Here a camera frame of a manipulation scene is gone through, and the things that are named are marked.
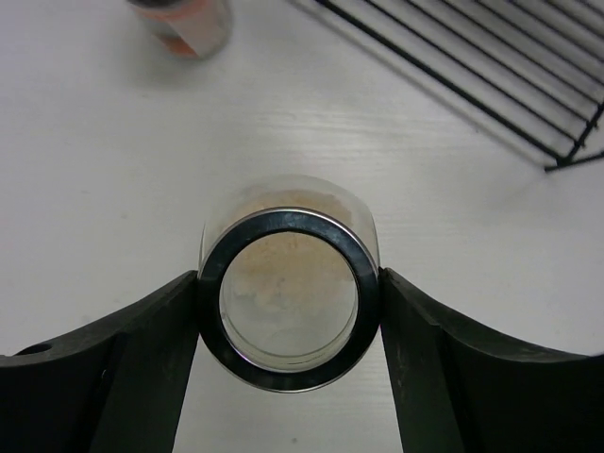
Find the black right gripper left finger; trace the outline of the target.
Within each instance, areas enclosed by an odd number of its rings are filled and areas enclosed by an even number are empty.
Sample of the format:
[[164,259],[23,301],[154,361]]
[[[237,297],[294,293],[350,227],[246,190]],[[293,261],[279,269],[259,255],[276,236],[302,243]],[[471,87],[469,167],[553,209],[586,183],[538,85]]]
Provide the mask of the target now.
[[4,452],[170,452],[198,341],[189,271],[1,358]]

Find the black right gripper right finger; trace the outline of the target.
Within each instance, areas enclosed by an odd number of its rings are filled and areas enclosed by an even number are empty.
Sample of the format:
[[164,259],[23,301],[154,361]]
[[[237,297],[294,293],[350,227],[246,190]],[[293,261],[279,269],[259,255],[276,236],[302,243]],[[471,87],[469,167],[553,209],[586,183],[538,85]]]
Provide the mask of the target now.
[[599,452],[603,358],[531,344],[380,274],[381,336],[407,452]]

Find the wide clear glass jar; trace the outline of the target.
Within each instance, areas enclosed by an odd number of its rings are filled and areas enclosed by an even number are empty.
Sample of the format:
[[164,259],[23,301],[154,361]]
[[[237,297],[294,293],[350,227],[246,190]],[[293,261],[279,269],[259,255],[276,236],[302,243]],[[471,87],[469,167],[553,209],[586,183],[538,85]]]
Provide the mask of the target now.
[[294,394],[349,372],[374,341],[373,215],[347,189],[282,175],[221,195],[200,244],[200,335],[232,375]]

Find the white lid orange spice jar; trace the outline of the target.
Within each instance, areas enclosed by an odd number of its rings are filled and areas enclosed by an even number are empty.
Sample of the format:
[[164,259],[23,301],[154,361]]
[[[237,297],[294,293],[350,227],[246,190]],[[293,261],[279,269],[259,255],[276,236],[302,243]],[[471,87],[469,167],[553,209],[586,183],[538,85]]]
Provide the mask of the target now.
[[127,1],[147,30],[171,53],[204,59],[229,40],[233,16],[229,1]]

